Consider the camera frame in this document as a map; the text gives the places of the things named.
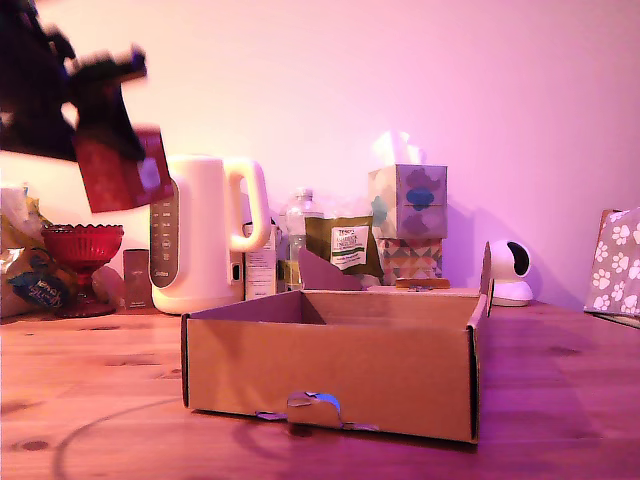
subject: wood grain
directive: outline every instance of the wood grain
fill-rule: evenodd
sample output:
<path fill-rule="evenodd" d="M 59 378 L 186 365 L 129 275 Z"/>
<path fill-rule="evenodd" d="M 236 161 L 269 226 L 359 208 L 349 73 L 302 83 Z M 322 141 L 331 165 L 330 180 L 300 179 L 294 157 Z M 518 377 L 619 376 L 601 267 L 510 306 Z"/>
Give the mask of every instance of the wood grain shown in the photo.
<path fill-rule="evenodd" d="M 635 479 L 640 331 L 495 307 L 480 443 L 191 412 L 179 318 L 19 317 L 2 336 L 3 479 Z"/>

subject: cream kettle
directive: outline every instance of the cream kettle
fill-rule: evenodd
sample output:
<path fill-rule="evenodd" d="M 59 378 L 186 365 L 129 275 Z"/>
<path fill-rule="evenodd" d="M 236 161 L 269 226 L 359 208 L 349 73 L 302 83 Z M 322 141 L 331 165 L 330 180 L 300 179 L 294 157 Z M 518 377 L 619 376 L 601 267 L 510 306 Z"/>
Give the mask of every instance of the cream kettle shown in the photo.
<path fill-rule="evenodd" d="M 155 307 L 182 314 L 239 302 L 244 295 L 242 252 L 269 239 L 264 174 L 247 158 L 204 155 L 167 158 L 172 198 L 150 205 L 149 274 Z M 242 233 L 246 180 L 253 231 Z"/>

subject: security camera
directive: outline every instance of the security camera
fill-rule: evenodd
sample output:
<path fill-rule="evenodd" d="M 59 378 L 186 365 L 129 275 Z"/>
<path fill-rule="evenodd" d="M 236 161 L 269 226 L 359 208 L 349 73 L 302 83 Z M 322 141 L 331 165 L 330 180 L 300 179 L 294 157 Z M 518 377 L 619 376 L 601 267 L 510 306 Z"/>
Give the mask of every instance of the security camera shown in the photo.
<path fill-rule="evenodd" d="M 523 307 L 533 299 L 533 292 L 523 278 L 531 269 L 529 251 L 509 240 L 490 243 L 491 277 L 494 282 L 493 304 Z"/>

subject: red glass dish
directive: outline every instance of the red glass dish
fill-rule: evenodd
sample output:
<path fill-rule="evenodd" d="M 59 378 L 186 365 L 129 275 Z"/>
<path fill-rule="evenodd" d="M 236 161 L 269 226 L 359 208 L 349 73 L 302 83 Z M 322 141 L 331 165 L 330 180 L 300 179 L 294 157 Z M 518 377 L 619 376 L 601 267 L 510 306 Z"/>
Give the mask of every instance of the red glass dish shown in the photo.
<path fill-rule="evenodd" d="M 49 225 L 42 229 L 44 245 L 51 256 L 78 277 L 77 295 L 60 307 L 56 316 L 96 317 L 115 312 L 114 306 L 98 299 L 91 277 L 118 253 L 123 235 L 122 225 Z"/>

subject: small box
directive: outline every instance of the small box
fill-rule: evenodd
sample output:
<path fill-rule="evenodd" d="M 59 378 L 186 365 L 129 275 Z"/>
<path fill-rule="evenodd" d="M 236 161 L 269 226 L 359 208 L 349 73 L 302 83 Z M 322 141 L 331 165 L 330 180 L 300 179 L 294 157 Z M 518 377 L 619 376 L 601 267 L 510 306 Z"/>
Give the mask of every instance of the small box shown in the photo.
<path fill-rule="evenodd" d="M 383 285 L 395 285 L 398 278 L 442 278 L 442 240 L 379 238 L 376 240 Z"/>
<path fill-rule="evenodd" d="M 124 306 L 127 310 L 154 309 L 149 278 L 149 250 L 130 248 L 122 252 L 124 270 Z"/>
<path fill-rule="evenodd" d="M 121 156 L 91 138 L 77 136 L 76 156 L 92 213 L 129 210 L 173 196 L 160 130 L 135 129 L 144 160 Z"/>
<path fill-rule="evenodd" d="M 184 404 L 477 443 L 490 271 L 485 248 L 479 291 L 298 290 L 185 314 Z"/>
<path fill-rule="evenodd" d="M 391 165 L 369 173 L 376 238 L 447 238 L 447 167 Z"/>

